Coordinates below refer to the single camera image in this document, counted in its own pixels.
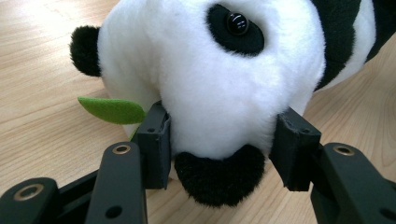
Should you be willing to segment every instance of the black panda nose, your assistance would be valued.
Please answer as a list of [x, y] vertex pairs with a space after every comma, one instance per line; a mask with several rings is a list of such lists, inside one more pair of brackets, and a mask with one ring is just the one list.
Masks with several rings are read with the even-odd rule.
[[175, 158], [175, 169], [196, 202], [212, 207], [236, 206], [259, 185], [264, 156], [248, 145], [221, 161], [182, 152]]

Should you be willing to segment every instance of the wooden table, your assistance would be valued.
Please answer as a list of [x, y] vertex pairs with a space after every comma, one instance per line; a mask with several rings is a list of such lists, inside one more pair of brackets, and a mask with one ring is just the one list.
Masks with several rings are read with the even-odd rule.
[[[115, 0], [0, 1], [0, 194], [25, 179], [59, 186], [99, 166], [103, 151], [127, 139], [121, 126], [89, 115], [78, 96], [106, 97], [99, 78], [69, 59], [70, 35], [100, 25]], [[396, 35], [352, 79], [316, 93], [305, 117], [322, 143], [359, 148], [396, 181]], [[236, 208], [189, 199], [178, 181], [148, 190], [150, 223], [316, 223], [307, 192], [288, 192], [269, 164], [260, 187]]]

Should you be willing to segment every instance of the black eye patch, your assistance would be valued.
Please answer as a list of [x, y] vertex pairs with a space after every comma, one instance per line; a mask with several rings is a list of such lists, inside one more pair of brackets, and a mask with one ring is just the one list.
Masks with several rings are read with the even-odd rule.
[[206, 19], [210, 33], [226, 51], [256, 56], [264, 49], [262, 30], [243, 14], [214, 5]]

